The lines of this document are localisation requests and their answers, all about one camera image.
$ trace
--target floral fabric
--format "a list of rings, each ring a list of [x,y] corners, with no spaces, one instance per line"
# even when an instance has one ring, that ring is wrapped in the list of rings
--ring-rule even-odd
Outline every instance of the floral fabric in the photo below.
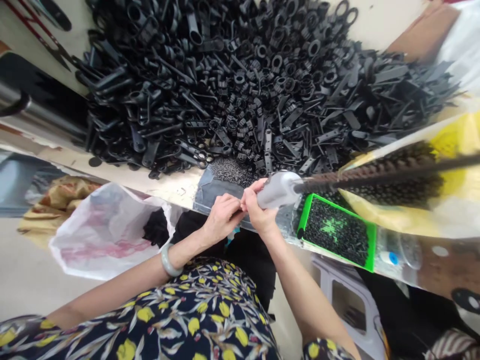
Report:
[[[164,286],[69,330],[41,316],[0,323],[0,358],[279,359],[255,288],[234,264],[197,258]],[[352,359],[327,339],[307,344],[303,358]]]

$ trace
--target green tray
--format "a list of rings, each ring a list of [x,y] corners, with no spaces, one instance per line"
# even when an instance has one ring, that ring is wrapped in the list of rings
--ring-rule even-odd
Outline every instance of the green tray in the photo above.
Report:
[[[308,220],[309,220],[309,215],[310,215],[310,208],[312,207],[312,200],[316,198],[324,203],[327,203],[328,205],[334,207],[334,208],[337,208],[353,217],[356,217],[357,219],[360,219],[362,220],[365,225],[366,225],[366,235],[368,237],[368,256],[366,258],[366,262],[365,262],[365,266],[362,266],[360,264],[357,264],[356,262],[353,262],[351,260],[348,260],[346,258],[344,258],[343,256],[340,256],[332,251],[329,251],[327,250],[326,248],[323,248],[321,246],[318,246],[317,244],[313,243],[313,242],[310,242],[308,241],[307,239],[303,238],[302,236],[302,240],[317,247],[317,248],[320,248],[330,254],[333,254],[339,258],[342,258],[343,260],[351,263],[351,264],[354,264],[358,267],[361,267],[371,273],[374,272],[374,266],[375,266],[375,250],[376,250],[376,245],[377,245],[377,225],[374,224],[373,222],[370,222],[370,221],[366,221],[365,219],[363,219],[362,217],[358,216],[356,213],[353,213],[351,211],[348,211],[347,209],[344,209],[343,207],[341,206],[338,206],[337,204],[321,197],[321,196],[318,196],[317,194],[310,194],[306,197],[305,199],[305,206],[303,207],[303,212],[301,213],[301,218],[300,218],[300,224],[298,225],[298,230],[297,230],[297,234],[299,233],[300,230],[303,230],[305,231],[305,228],[307,227],[307,223],[308,223]]]

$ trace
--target black cloth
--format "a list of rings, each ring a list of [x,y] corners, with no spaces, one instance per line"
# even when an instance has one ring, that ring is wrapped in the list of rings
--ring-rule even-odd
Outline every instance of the black cloth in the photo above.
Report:
[[[390,278],[356,269],[375,300],[392,353],[402,359],[423,354],[449,329],[456,328],[477,342],[478,334],[460,318],[453,301],[408,286],[409,298]]]
[[[201,213],[184,212],[175,226],[171,243],[176,244],[199,230],[205,221],[207,216]],[[256,284],[260,304],[268,311],[274,296],[277,270],[266,245],[256,232],[241,228],[228,246],[227,238],[224,238],[198,256],[219,258],[240,267]]]

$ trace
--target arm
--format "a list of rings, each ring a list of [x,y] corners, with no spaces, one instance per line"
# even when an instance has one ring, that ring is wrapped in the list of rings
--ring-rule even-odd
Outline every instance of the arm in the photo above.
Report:
[[[275,223],[276,209],[262,210],[257,195],[265,179],[245,189],[242,208],[265,243],[275,264],[281,287],[300,329],[303,343],[315,338],[331,339],[360,360],[360,354],[340,317],[318,284],[303,267]]]
[[[203,227],[168,250],[172,266],[182,268],[190,259],[230,234],[245,215],[241,212],[233,216],[239,208],[240,201],[236,197],[218,196]],[[159,253],[80,295],[49,314],[47,319],[62,329],[70,329],[117,309],[138,294],[165,284],[169,278]]]

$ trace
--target woman's left hand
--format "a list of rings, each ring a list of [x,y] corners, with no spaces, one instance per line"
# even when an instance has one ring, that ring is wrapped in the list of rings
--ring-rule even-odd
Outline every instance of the woman's left hand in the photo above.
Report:
[[[210,215],[200,229],[210,246],[226,238],[240,224],[246,213],[236,213],[239,210],[240,199],[235,196],[225,193],[216,197]]]

